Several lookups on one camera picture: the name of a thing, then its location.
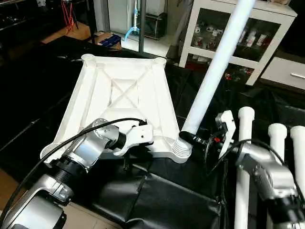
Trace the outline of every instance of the robotic arm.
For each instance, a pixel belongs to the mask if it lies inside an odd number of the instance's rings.
[[[104,124],[96,119],[87,128]],[[51,156],[47,165],[50,174],[43,175],[34,186],[7,214],[1,229],[61,229],[66,215],[61,206],[66,206],[73,197],[73,189],[99,159],[105,149],[116,149],[114,154],[124,155],[139,144],[153,141],[151,125],[134,126],[123,134],[114,125],[89,132],[74,140],[61,156]]]
[[[218,144],[220,157],[232,145],[235,124],[231,111],[216,118],[217,125],[225,130],[224,139]],[[186,131],[179,137],[192,145],[207,146],[208,141]],[[305,216],[298,190],[290,170],[279,164],[272,152],[255,144],[244,142],[232,148],[235,164],[252,177],[261,199],[265,202],[275,229],[305,229]]]

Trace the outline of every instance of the metal pole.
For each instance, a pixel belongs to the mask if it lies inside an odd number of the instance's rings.
[[[146,0],[141,0],[140,12],[141,12],[141,20],[140,20],[139,52],[144,52]]]
[[[87,4],[87,20],[88,20],[89,28],[90,28],[91,41],[92,41],[92,44],[95,44],[95,39],[94,39],[95,26],[93,26],[93,21],[92,21],[93,16],[92,16],[92,11],[91,11],[89,0],[86,0],[86,4]]]

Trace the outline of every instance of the white pvc pipe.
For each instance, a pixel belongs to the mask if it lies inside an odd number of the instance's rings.
[[[254,114],[254,110],[248,106],[239,110],[239,140],[250,139],[252,137]],[[249,185],[249,174],[238,168],[236,178],[234,229],[247,229],[248,227]]]
[[[285,158],[285,138],[287,137],[287,128],[283,124],[273,123],[268,128],[268,135],[270,137],[270,146],[279,154],[284,160]],[[267,229],[273,229],[272,220],[267,214]]]
[[[305,195],[305,127],[298,125],[291,128],[290,136],[294,142],[295,178]]]
[[[183,131],[192,134],[197,133],[217,86],[228,66],[229,60],[236,49],[254,3],[255,0],[238,1],[183,125]],[[191,155],[191,152],[192,146],[178,137],[173,146],[173,153],[181,158],[181,162],[184,162]]]

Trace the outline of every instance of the black tablecloth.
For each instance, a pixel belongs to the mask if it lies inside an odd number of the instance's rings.
[[[0,166],[18,181],[39,160],[41,149],[53,141],[82,67],[80,56],[85,53],[141,57],[133,52],[111,52],[63,37],[0,69]],[[203,76],[172,65],[167,65],[165,72],[181,127]],[[215,131],[214,118],[226,109],[232,110],[237,122],[239,108],[248,105],[255,109],[254,138],[268,143],[267,129],[271,123],[280,122],[288,128],[305,125],[303,101],[303,96],[288,91],[223,80],[198,134],[207,137]],[[291,148],[288,138],[286,158],[293,170]],[[144,155],[141,149],[135,151]],[[176,164],[167,158],[145,157],[132,160],[131,169],[127,171],[123,169],[123,160],[99,161],[86,180],[80,181],[74,201],[124,228],[229,228],[234,220],[235,167],[225,162],[206,177],[206,169],[210,169],[216,159],[217,154],[212,149],[206,167],[202,151],[196,149],[185,164]],[[42,166],[28,187],[46,171]],[[249,228],[264,228],[264,224],[264,207],[257,201],[255,188],[251,187]]]

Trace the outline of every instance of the white bottle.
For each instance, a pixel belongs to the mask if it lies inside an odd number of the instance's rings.
[[[246,40],[246,46],[247,47],[252,47],[255,39],[256,39],[256,33],[257,33],[257,30],[256,29],[252,29],[251,32],[249,33],[248,37],[247,37],[247,40]]]

